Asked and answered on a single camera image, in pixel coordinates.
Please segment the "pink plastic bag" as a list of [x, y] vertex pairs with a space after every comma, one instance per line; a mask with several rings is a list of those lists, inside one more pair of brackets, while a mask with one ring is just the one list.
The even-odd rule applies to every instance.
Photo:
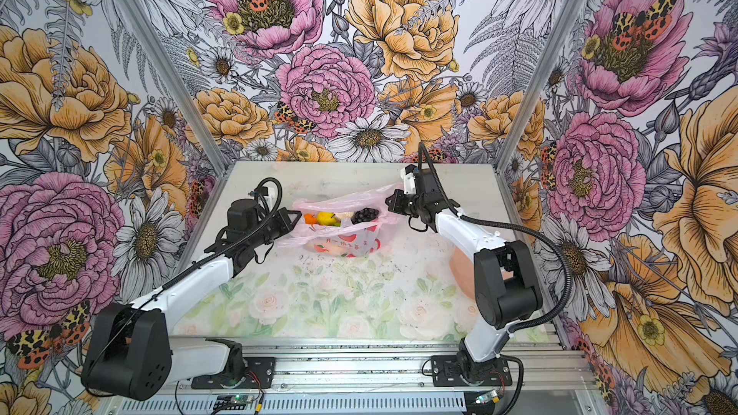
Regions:
[[293, 208], [302, 219], [276, 246], [333, 257], [364, 257], [386, 249], [401, 222], [388, 210], [386, 199], [398, 189], [390, 184], [324, 201], [299, 199]]

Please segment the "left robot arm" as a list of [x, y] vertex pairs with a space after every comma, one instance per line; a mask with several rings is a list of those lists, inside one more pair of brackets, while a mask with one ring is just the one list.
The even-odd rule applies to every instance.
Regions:
[[177, 323], [220, 286], [258, 261], [292, 232], [301, 217], [282, 205], [282, 184], [269, 177], [248, 197], [232, 202], [227, 224], [206, 255], [162, 286], [126, 304], [112, 303], [97, 314], [81, 382], [96, 397], [146, 401], [163, 386], [214, 376], [238, 383], [246, 375], [242, 346], [203, 338], [180, 344], [171, 339]]

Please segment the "pink scalloped bowl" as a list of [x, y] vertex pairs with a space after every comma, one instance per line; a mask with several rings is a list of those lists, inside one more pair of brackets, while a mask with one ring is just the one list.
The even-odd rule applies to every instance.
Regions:
[[459, 248], [455, 248], [449, 262], [450, 270], [461, 292], [470, 300], [475, 299], [474, 264]]

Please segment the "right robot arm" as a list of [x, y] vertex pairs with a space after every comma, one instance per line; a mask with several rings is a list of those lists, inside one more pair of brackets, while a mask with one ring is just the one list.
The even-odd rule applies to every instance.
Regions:
[[521, 240], [506, 240], [489, 229], [511, 229], [504, 222], [468, 216], [445, 194], [432, 167], [408, 165], [401, 172], [403, 189], [386, 199], [392, 213], [420, 220], [427, 229], [452, 242], [472, 262], [475, 302], [480, 313], [461, 340], [457, 365], [472, 384], [504, 370], [502, 351], [519, 332], [544, 319], [534, 313], [543, 305], [532, 253]]

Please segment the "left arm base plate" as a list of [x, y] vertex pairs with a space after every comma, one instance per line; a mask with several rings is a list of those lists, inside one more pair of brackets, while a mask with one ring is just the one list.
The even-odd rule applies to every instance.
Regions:
[[274, 357], [244, 357], [236, 364], [214, 375], [196, 377], [190, 387], [196, 390], [262, 389], [272, 386], [277, 359]]

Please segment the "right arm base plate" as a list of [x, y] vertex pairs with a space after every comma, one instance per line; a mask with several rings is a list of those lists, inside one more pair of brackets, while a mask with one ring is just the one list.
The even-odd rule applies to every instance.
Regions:
[[509, 364], [505, 359], [475, 362], [463, 354], [434, 355], [430, 363], [435, 387], [512, 386]]

